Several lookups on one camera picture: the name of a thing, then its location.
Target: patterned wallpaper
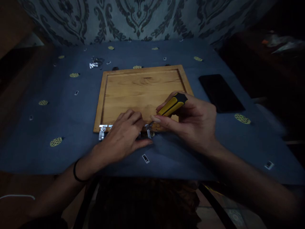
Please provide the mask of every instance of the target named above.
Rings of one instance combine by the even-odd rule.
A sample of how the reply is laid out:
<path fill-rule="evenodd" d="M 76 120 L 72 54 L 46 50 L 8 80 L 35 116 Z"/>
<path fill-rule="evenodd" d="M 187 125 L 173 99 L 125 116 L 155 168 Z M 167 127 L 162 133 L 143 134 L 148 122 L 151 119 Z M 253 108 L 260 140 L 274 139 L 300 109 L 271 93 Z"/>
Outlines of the patterned wallpaper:
<path fill-rule="evenodd" d="M 220 47 L 276 0 L 18 0 L 55 45 L 205 38 Z"/>

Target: screwdriver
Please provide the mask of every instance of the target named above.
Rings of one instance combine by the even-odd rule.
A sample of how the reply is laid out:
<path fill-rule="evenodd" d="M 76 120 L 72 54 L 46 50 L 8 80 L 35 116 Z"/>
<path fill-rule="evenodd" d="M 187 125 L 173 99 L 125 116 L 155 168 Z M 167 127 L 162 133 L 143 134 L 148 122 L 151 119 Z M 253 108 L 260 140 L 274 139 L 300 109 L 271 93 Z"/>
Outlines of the screwdriver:
<path fill-rule="evenodd" d="M 157 115 L 163 115 L 163 116 L 169 116 L 174 111 L 178 110 L 180 107 L 182 107 L 185 102 L 187 101 L 187 97 L 185 94 L 181 94 L 177 92 L 165 105 L 162 107 L 162 109 L 157 113 Z"/>

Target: black phone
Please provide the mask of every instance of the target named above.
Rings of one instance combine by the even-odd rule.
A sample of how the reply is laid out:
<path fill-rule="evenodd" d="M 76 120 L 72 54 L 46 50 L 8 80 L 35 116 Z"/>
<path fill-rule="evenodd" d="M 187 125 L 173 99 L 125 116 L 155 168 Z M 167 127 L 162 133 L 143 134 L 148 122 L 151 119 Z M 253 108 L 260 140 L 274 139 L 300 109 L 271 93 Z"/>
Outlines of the black phone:
<path fill-rule="evenodd" d="M 200 76 L 199 81 L 211 103 L 216 106 L 217 113 L 234 113 L 245 110 L 221 75 Z"/>

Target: black wristband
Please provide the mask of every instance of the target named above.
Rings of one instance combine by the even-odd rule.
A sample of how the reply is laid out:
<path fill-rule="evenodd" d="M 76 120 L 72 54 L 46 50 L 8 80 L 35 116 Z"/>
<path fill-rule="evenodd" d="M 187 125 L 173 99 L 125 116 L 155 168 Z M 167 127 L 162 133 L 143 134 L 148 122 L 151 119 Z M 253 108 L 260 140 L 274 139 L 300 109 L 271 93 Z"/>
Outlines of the black wristband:
<path fill-rule="evenodd" d="M 79 179 L 77 176 L 76 176 L 76 173 L 75 173 L 75 168 L 76 168 L 76 164 L 77 164 L 77 162 L 79 161 L 79 159 L 74 163 L 74 168 L 73 168 L 73 175 L 74 175 L 74 178 L 75 178 L 75 180 L 77 180 L 77 181 L 79 181 L 79 182 L 87 182 L 88 180 L 81 180 L 81 179 Z"/>

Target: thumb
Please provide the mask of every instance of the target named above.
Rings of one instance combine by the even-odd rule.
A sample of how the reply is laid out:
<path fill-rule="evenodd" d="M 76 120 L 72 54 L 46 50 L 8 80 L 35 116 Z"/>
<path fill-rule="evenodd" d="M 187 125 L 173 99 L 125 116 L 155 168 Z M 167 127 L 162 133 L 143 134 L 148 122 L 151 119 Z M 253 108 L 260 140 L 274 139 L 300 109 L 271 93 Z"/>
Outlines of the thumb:
<path fill-rule="evenodd" d="M 175 120 L 162 116 L 162 115 L 155 115 L 155 116 L 150 116 L 151 120 L 154 122 L 158 123 L 160 126 L 169 129 L 172 132 L 178 132 L 180 130 L 180 124 L 179 122 L 176 122 Z"/>
<path fill-rule="evenodd" d="M 132 146 L 132 151 L 135 151 L 137 149 L 140 149 L 140 148 L 143 148 L 147 145 L 150 145 L 150 144 L 153 144 L 153 141 L 150 140 L 150 139 L 142 139 L 142 140 L 136 140 L 134 143 L 133 143 L 133 146 Z"/>

